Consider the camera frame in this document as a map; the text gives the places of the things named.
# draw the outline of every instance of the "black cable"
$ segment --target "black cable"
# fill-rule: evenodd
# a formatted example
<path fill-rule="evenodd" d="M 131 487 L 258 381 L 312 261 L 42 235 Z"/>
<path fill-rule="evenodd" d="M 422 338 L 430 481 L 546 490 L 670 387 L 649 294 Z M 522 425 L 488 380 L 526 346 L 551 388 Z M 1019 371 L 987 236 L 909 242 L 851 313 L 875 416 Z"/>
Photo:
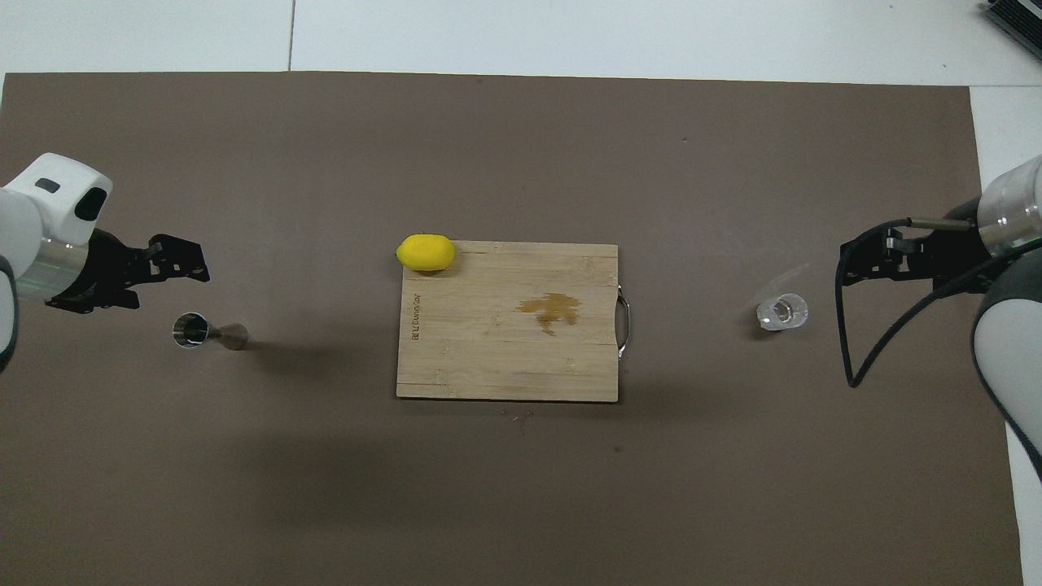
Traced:
<path fill-rule="evenodd" d="M 878 235 L 880 231 L 886 230 L 888 228 L 908 225 L 904 222 L 909 222 L 909 220 L 905 218 L 902 220 L 893 220 L 890 222 L 885 222 L 883 224 L 879 224 L 878 226 L 867 230 L 866 233 L 862 234 L 854 240 L 847 243 L 846 248 L 844 248 L 840 253 L 840 262 L 836 267 L 836 314 L 840 333 L 840 351 L 843 353 L 843 369 L 844 372 L 846 373 L 847 385 L 849 385 L 851 389 L 855 389 L 858 388 L 859 385 L 861 385 L 862 381 L 865 379 L 865 375 L 868 373 L 868 369 L 872 367 L 872 364 L 875 362 L 875 359 L 879 357 L 879 353 L 883 351 L 883 348 L 885 348 L 887 344 L 890 343 L 890 340 L 893 339 L 893 337 L 896 336 L 898 332 L 900 332 L 901 327 L 904 327 L 905 323 L 908 323 L 913 317 L 918 315 L 919 312 L 926 309 L 927 306 L 940 299 L 941 297 L 947 297 L 948 295 L 959 292 L 959 290 L 965 287 L 968 283 L 972 282 L 974 278 L 977 278 L 977 276 L 981 273 L 987 272 L 990 269 L 998 265 L 1001 265 L 1003 263 L 1010 263 L 1012 261 L 1015 261 L 1016 259 L 1022 257 L 1023 254 L 1026 254 L 1027 252 L 1031 252 L 1032 250 L 1042 248 L 1042 238 L 1040 238 L 1032 242 L 1028 242 L 1027 244 L 1007 250 L 1006 252 L 997 257 L 993 257 L 985 261 L 984 263 L 981 263 L 979 265 L 969 269 L 968 271 L 960 274 L 959 276 L 956 276 L 951 280 L 945 283 L 941 287 L 938 287 L 937 289 L 932 291 L 928 295 L 926 295 L 922 299 L 919 299 L 919 301 L 916 302 L 916 304 L 912 306 L 907 312 L 904 312 L 903 315 L 901 315 L 901 317 L 897 318 L 897 321 L 895 321 L 893 325 L 887 328 L 887 332 L 883 335 L 882 338 L 879 338 L 879 340 L 875 343 L 875 345 L 872 346 L 872 349 L 868 352 L 868 356 L 865 357 L 865 361 L 862 363 L 861 368 L 858 369 L 858 373 L 854 374 L 850 364 L 850 349 L 847 346 L 846 319 L 843 315 L 843 276 L 846 273 L 846 264 L 850 260 L 850 257 L 853 254 L 853 250 L 855 250 L 859 246 L 861 246 L 861 244 L 864 243 L 866 240 L 872 238 L 873 236 Z"/>

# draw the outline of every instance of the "metal handle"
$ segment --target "metal handle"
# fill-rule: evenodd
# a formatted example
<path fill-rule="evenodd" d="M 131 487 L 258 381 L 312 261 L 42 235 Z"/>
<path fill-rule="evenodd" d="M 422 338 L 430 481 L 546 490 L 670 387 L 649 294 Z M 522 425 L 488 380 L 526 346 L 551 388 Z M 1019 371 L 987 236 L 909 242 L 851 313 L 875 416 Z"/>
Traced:
<path fill-rule="evenodd" d="M 619 303 L 622 303 L 622 315 L 626 318 L 626 337 L 622 339 L 622 343 L 619 344 L 619 360 L 622 360 L 622 352 L 626 351 L 626 344 L 629 343 L 629 301 L 626 300 L 625 295 L 622 294 L 622 286 L 619 286 Z"/>

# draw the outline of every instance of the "white floor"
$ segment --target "white floor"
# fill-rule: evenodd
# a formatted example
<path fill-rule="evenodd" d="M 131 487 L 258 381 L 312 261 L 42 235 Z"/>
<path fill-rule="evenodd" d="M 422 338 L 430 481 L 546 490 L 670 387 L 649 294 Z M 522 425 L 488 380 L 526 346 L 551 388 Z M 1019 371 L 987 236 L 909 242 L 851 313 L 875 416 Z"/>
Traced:
<path fill-rule="evenodd" d="M 0 75 L 293 69 L 969 86 L 987 185 L 1042 153 L 1042 62 L 978 4 L 5 0 Z M 1042 586 L 1042 484 L 1009 437 L 1024 583 Z"/>

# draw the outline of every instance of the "brown stain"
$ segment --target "brown stain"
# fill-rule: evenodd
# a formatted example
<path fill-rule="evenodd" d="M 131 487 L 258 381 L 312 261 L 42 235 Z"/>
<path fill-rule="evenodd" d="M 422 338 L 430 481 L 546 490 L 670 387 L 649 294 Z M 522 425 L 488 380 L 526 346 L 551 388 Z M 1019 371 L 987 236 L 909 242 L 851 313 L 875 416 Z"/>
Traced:
<path fill-rule="evenodd" d="M 563 293 L 547 293 L 541 299 L 529 299 L 521 301 L 518 311 L 536 314 L 536 321 L 543 328 L 545 334 L 556 336 L 553 331 L 553 322 L 564 320 L 569 325 L 578 322 L 579 314 L 575 308 L 579 306 L 579 300 Z"/>

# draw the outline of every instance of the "wood grain surface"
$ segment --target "wood grain surface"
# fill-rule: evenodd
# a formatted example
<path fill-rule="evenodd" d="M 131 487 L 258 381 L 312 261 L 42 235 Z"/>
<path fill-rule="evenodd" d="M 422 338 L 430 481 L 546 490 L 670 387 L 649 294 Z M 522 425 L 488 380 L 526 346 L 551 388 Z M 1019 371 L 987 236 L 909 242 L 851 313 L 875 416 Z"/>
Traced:
<path fill-rule="evenodd" d="M 400 397 L 619 398 L 618 247 L 456 241 L 437 273 L 402 273 Z"/>

